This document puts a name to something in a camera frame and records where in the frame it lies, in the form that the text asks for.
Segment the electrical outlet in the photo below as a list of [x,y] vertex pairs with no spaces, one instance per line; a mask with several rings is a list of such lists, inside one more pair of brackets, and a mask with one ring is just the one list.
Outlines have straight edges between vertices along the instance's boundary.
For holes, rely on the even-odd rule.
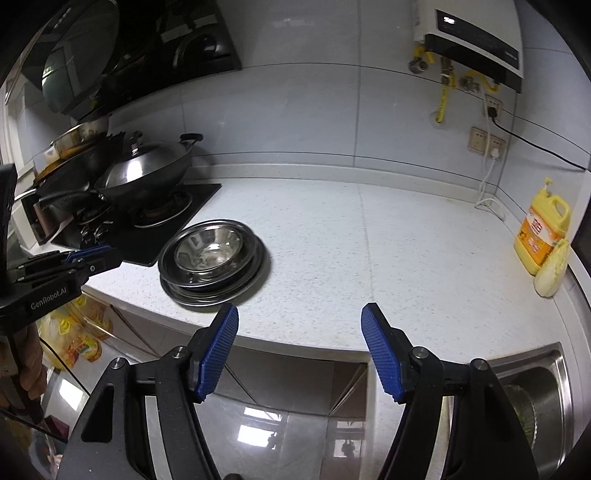
[[[486,108],[488,109],[490,106],[496,108],[496,119],[501,119],[501,112],[503,111],[503,102],[501,102],[498,98],[493,97],[491,95],[485,95],[486,98]],[[486,116],[486,112],[482,111],[482,116]]]
[[[474,153],[479,153],[480,155],[484,155],[484,150],[486,148],[486,136],[487,133],[484,130],[472,127],[470,130],[470,140],[468,141],[468,150]],[[499,149],[499,158],[502,158],[503,149],[505,148],[505,140],[491,135],[491,146],[488,149],[489,153],[495,147]]]

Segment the yellow dish soap bottle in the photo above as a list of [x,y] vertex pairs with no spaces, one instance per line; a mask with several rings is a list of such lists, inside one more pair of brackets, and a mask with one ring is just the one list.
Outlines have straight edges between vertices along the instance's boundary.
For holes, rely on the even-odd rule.
[[536,275],[570,223],[570,206],[558,195],[548,191],[552,180],[546,177],[531,206],[517,237],[514,248],[527,271]]

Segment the metal pivot screw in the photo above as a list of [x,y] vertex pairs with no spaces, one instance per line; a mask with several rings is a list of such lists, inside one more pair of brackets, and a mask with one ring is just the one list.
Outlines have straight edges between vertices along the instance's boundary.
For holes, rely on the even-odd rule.
[[478,370],[484,371],[484,370],[488,369],[488,364],[482,358],[476,358],[472,362],[472,365],[474,365],[474,367],[477,368]]
[[174,358],[182,358],[187,355],[187,347],[185,346],[176,346],[173,349],[173,357]]
[[122,356],[118,356],[115,360],[113,360],[111,362],[111,368],[113,370],[117,370],[119,368],[121,368],[122,366],[124,366],[126,363],[125,358],[123,358]]
[[427,358],[429,356],[429,350],[423,346],[416,346],[413,348],[413,356],[416,358]]

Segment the sink basin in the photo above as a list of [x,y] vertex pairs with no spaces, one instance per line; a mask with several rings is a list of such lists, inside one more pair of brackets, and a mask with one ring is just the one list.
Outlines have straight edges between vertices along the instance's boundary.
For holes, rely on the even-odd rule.
[[489,361],[524,428],[540,480],[573,446],[569,377],[559,343]]

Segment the stainless steel bowl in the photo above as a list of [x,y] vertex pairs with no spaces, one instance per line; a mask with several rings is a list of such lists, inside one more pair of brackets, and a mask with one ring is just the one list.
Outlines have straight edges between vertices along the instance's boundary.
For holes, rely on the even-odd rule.
[[232,294],[237,290],[240,290],[244,285],[248,284],[252,280],[252,277],[254,277],[256,272],[259,270],[266,250],[265,246],[258,238],[256,239],[255,248],[255,254],[252,257],[250,263],[245,268],[240,270],[240,272],[236,273],[230,279],[230,282],[228,282],[228,284],[222,284],[221,286],[210,291],[202,291],[202,289],[196,290],[182,288],[176,287],[174,285],[171,285],[170,288],[172,291],[174,291],[180,296],[195,299],[198,301],[211,301],[219,298],[227,298],[228,295]]
[[[218,266],[213,273],[206,271],[203,274],[180,268],[175,259],[177,246],[195,232],[213,225],[224,226],[240,234],[242,246],[237,254],[229,261]],[[209,220],[198,223],[179,232],[169,240],[158,259],[158,270],[166,282],[176,287],[200,290],[201,292],[214,292],[229,285],[232,282],[232,277],[249,264],[255,254],[256,242],[257,239],[252,230],[243,223],[234,220]]]
[[212,307],[232,300],[249,290],[265,273],[265,263],[268,258],[267,250],[260,240],[258,242],[259,247],[256,256],[249,263],[245,272],[237,275],[240,276],[240,279],[229,287],[201,296],[193,293],[193,291],[171,285],[162,276],[160,276],[160,284],[168,296],[185,307]]
[[203,225],[177,244],[174,260],[179,268],[215,276],[220,267],[236,258],[242,235],[228,225]]

